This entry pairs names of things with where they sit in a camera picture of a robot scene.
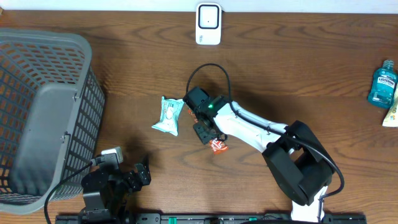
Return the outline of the red chocolate bar wrapper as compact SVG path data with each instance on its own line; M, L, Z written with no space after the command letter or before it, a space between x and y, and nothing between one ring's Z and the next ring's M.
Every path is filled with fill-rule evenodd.
M196 117L191 109L188 109L188 113L193 118L195 123L202 122ZM221 154L228 150L228 146L224 143L224 139L219 139L218 137L214 140L211 140L208 144L204 145L209 145L214 155Z

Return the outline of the mint green snack packet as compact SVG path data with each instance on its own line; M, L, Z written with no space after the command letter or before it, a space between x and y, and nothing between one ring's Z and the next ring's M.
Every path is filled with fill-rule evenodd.
M184 104L182 99L176 100L162 96L160 120L152 125L152 128L178 136L178 118Z

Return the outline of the teal mouthwash bottle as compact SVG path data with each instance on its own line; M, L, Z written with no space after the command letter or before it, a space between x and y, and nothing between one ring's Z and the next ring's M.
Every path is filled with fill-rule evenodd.
M389 109L394 102L394 92L397 85L397 73L392 60L383 61L373 75L371 91L368 95L370 104Z

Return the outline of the yellow snack bag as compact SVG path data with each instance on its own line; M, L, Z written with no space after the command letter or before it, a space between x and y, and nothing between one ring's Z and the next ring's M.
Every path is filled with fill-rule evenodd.
M398 127L398 117L397 117L397 98L398 98L398 88L394 92L394 101L389 111L386 114L382 122L383 127L387 128L397 128Z

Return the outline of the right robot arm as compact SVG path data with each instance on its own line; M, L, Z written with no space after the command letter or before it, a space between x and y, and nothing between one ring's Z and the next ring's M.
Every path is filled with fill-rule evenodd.
M188 90L183 101L197 119L193 128L203 144L234 136L262 154L277 185L292 201L292 220L323 220L323 201L336 167L306 124L266 120L223 95L211 97L198 86Z

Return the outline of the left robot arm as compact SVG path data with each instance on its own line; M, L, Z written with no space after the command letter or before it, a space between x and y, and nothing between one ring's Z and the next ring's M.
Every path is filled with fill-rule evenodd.
M97 166L81 181L85 208L79 223L135 223L136 217L126 208L126 197L151 182L149 157L145 156L135 169L122 172L115 153L92 160Z

